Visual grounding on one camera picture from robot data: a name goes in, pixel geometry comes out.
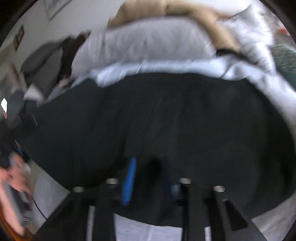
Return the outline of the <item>person's left hand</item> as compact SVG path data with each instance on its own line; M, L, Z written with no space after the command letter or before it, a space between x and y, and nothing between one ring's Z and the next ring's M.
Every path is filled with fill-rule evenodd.
M18 217L3 187L3 183L9 184L18 192L27 192L29 196L31 195L31 190L28 185L26 173L23 170L25 164L23 158L17 153L12 153L11 157L14 163L7 169L1 167L1 211L9 227L17 235L23 237L25 228L18 221Z

